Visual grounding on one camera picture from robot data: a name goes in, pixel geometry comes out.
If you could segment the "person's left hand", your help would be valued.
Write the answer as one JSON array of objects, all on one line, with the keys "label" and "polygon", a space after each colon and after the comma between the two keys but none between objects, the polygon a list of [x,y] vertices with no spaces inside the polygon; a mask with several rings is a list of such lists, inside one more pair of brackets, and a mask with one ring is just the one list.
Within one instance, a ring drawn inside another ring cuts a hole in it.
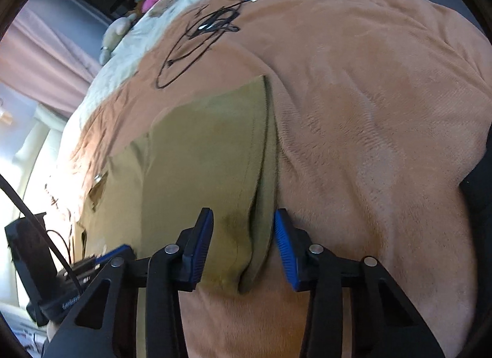
[{"label": "person's left hand", "polygon": [[48,322],[48,325],[46,326],[46,333],[47,333],[49,343],[52,342],[52,340],[55,337],[59,328],[60,328],[60,325],[58,323],[53,322],[51,320]]}]

